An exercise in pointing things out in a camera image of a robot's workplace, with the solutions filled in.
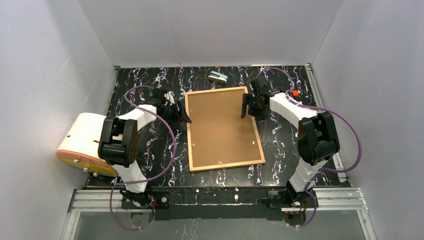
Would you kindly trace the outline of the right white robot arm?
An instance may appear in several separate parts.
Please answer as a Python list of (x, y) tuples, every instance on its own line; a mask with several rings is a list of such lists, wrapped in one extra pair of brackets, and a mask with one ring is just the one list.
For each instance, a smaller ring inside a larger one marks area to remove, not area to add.
[(300, 159), (286, 188), (293, 193), (309, 190), (313, 177), (340, 150), (333, 115), (302, 106), (290, 93), (273, 89), (266, 78), (254, 78), (251, 87), (252, 93), (242, 96), (241, 117), (263, 120), (272, 111), (296, 127)]

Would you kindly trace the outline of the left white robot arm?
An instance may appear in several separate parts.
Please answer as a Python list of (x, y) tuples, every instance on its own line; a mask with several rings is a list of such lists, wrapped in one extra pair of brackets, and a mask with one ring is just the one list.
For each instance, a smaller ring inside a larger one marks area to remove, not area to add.
[(163, 88), (153, 88), (144, 104), (133, 105), (133, 110), (117, 117), (105, 117), (101, 128), (97, 154), (117, 171), (122, 185), (131, 193), (143, 193), (150, 179), (137, 163), (139, 130), (160, 120), (174, 138), (173, 125), (191, 123), (181, 100)]

